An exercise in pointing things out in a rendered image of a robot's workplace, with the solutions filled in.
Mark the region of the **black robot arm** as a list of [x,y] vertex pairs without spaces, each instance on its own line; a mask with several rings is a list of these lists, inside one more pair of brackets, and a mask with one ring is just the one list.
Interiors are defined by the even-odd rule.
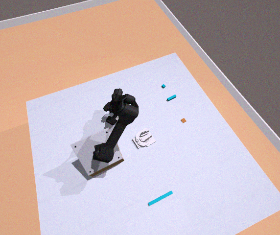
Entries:
[[109,111],[110,113],[112,113],[112,110],[118,110],[118,121],[106,143],[94,146],[94,160],[109,163],[114,157],[114,147],[121,137],[124,129],[139,115],[139,106],[136,103],[136,98],[129,94],[122,94],[122,89],[115,89],[114,93],[112,94],[112,100],[108,102],[103,108],[104,111]]

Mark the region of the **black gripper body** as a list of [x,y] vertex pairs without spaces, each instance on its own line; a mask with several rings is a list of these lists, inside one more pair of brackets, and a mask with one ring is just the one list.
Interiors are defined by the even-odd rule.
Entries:
[[[112,110],[112,109],[111,109]],[[112,117],[111,116],[108,116],[106,118],[106,122],[108,122],[109,124],[111,125],[114,125],[116,123],[116,117],[118,116],[118,110],[117,111],[114,111],[112,110],[112,113],[114,114]]]

